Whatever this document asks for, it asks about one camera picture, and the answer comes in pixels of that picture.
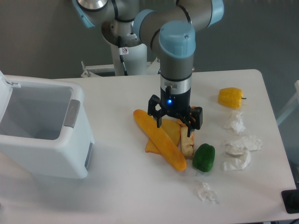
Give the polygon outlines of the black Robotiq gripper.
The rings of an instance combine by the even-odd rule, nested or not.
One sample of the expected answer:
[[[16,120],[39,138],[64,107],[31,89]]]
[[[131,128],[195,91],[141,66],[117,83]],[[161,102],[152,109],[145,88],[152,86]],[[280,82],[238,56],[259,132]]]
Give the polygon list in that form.
[[[164,90],[160,90],[161,98],[152,95],[148,102],[148,115],[157,122],[157,128],[162,125],[162,117],[168,115],[178,118],[187,127],[187,137],[192,132],[199,130],[203,124],[203,108],[190,107],[191,90],[182,94],[166,95]]]

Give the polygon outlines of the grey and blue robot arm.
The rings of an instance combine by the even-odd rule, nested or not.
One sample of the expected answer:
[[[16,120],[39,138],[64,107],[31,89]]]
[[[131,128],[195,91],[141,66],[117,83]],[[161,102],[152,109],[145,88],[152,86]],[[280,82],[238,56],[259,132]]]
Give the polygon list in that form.
[[[157,126],[167,115],[180,119],[188,134],[201,128],[202,108],[190,106],[195,33],[222,19],[223,1],[177,0],[160,13],[141,10],[137,0],[75,0],[73,6],[86,27],[101,27],[116,76],[144,75],[147,51],[157,56],[160,95],[148,103],[148,115]]]

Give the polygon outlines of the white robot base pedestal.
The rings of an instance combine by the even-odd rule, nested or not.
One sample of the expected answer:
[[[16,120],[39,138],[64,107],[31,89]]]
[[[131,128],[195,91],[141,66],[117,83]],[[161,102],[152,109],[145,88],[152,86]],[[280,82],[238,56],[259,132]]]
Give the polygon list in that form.
[[[147,46],[133,31],[133,22],[116,19],[101,25],[102,36],[110,45],[116,76],[147,74]]]

